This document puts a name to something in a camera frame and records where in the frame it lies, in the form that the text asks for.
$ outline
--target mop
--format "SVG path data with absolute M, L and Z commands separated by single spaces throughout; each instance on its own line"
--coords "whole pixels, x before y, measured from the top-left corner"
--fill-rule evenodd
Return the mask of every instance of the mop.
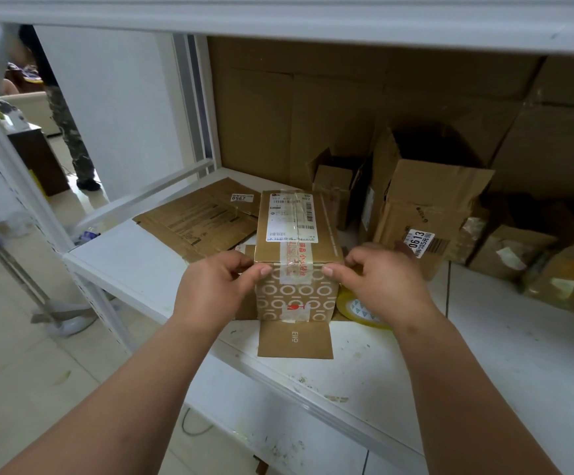
M 46 323 L 50 334 L 66 337 L 83 331 L 96 321 L 97 315 L 93 308 L 84 308 L 82 304 L 51 300 L 1 244 L 0 263 L 36 303 L 37 309 L 32 310 L 31 323 Z

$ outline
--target hand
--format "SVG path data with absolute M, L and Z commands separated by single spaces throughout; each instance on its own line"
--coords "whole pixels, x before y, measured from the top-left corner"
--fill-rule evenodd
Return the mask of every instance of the hand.
M 358 275 L 351 266 L 363 265 Z M 377 243 L 353 248 L 346 264 L 327 263 L 323 273 L 352 290 L 373 315 L 394 327 L 419 315 L 438 312 L 412 250 L 397 242 L 394 250 Z
M 243 297 L 271 270 L 235 250 L 191 263 L 179 283 L 171 320 L 216 337 L 234 319 Z

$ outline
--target yellow tape roll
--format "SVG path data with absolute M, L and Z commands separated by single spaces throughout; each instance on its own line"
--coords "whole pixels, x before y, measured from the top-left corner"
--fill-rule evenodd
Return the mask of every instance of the yellow tape roll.
M 338 300 L 336 304 L 338 305 L 339 313 L 349 320 L 353 320 L 354 322 L 368 327 L 390 330 L 388 325 L 370 313 L 370 311 L 363 306 L 362 302 L 357 299 L 355 294 L 346 287 L 339 287 Z

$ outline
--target black shoe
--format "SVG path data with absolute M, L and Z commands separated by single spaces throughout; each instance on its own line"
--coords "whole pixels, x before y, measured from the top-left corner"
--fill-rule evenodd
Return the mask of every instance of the black shoe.
M 97 192 L 101 188 L 100 183 L 96 182 L 93 178 L 90 178 L 89 180 L 85 180 L 82 182 L 78 180 L 76 182 L 76 186 L 78 187 L 78 189 L 88 192 Z

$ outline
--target camouflage pants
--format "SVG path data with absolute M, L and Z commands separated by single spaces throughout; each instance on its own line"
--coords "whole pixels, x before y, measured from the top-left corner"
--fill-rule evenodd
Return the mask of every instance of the camouflage pants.
M 91 180 L 94 176 L 93 163 L 89 158 L 89 153 L 87 153 L 85 144 L 82 142 L 76 123 L 74 123 L 60 88 L 46 86 L 45 91 L 47 92 L 47 101 L 52 112 L 52 118 L 60 128 L 63 140 L 67 148 L 69 148 L 69 153 L 72 155 L 76 176 L 81 181 Z

